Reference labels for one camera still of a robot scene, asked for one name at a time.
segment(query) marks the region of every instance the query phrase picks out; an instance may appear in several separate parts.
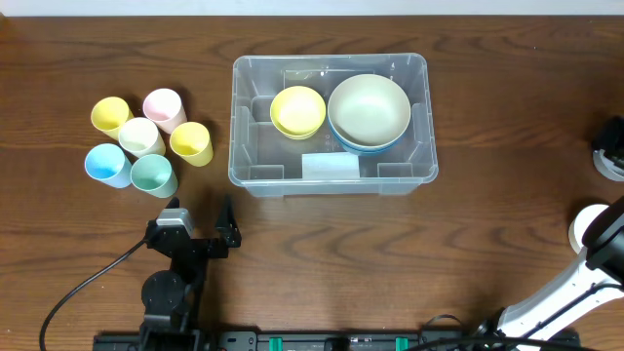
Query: clear plastic bin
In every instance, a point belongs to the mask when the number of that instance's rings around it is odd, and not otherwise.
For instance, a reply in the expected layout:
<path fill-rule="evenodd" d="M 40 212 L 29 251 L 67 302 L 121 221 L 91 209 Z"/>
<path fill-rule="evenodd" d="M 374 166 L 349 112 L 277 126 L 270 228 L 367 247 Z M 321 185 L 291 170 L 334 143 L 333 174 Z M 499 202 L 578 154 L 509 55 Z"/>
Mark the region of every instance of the clear plastic bin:
<path fill-rule="evenodd" d="M 306 140 L 291 140 L 271 123 L 273 98 L 292 86 L 310 87 L 327 103 L 345 79 L 374 73 L 408 94 L 411 122 L 388 151 L 360 156 L 359 177 L 325 170 L 306 178 L 302 155 L 345 152 L 324 122 Z M 229 177 L 254 196 L 378 193 L 403 195 L 438 175 L 427 62 L 418 54 L 241 57 L 234 62 Z"/>

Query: yellow cup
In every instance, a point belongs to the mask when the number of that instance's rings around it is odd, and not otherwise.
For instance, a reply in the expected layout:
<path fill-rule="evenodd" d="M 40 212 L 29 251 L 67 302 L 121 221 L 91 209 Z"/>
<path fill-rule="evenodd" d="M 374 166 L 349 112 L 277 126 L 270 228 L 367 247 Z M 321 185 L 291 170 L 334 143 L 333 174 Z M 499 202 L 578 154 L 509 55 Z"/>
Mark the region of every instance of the yellow cup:
<path fill-rule="evenodd" d="M 128 104 L 119 97 L 106 97 L 96 103 L 91 111 L 94 127 L 115 140 L 119 140 L 121 127 L 133 117 Z"/>
<path fill-rule="evenodd" d="M 169 139 L 172 150 L 195 167 L 208 165 L 213 159 L 211 134 L 204 125 L 186 122 L 177 126 Z"/>
<path fill-rule="evenodd" d="M 307 87 L 284 89 L 271 102 L 271 122 L 283 135 L 295 140 L 312 137 L 325 121 L 323 98 Z"/>

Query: wooden table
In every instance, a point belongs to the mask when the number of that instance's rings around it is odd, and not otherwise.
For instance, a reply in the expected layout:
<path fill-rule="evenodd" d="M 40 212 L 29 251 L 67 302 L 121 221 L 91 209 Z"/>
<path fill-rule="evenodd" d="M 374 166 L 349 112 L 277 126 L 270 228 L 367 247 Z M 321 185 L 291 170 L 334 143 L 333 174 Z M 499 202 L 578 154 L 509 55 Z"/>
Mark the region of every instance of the wooden table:
<path fill-rule="evenodd" d="M 232 63 L 241 55 L 415 52 L 429 64 L 440 174 L 404 197 L 256 199 L 227 177 Z M 574 258 L 567 226 L 624 187 L 588 140 L 624 111 L 623 18 L 5 19 L 0 29 L 0 349 L 35 350 L 70 289 L 141 238 L 166 200 L 86 176 L 111 140 L 94 103 L 182 93 L 214 160 L 173 155 L 181 204 L 211 229 L 232 194 L 243 247 L 210 268 L 207 325 L 406 330 L 452 313 L 475 325 L 527 298 Z M 140 289 L 168 267 L 141 249 L 72 298 L 49 350 L 136 331 Z M 574 324 L 622 348 L 624 302 Z"/>

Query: white wall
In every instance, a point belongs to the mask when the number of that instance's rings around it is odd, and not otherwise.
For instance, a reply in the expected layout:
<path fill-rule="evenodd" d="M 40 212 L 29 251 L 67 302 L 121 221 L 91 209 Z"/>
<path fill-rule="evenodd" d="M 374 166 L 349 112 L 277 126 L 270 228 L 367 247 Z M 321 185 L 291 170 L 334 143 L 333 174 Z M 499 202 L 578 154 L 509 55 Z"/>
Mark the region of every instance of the white wall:
<path fill-rule="evenodd" d="M 624 15 L 624 0 L 0 0 L 5 16 Z"/>

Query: green cup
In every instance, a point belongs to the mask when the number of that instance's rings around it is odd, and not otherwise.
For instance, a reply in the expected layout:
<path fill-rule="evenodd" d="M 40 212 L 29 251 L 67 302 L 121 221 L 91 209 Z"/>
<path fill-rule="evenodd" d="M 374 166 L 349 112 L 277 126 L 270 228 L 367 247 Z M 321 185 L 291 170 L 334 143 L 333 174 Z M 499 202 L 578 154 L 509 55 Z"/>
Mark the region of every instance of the green cup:
<path fill-rule="evenodd" d="M 130 170 L 133 185 L 157 198 L 168 198 L 177 190 L 177 178 L 172 164 L 157 154 L 139 158 Z"/>

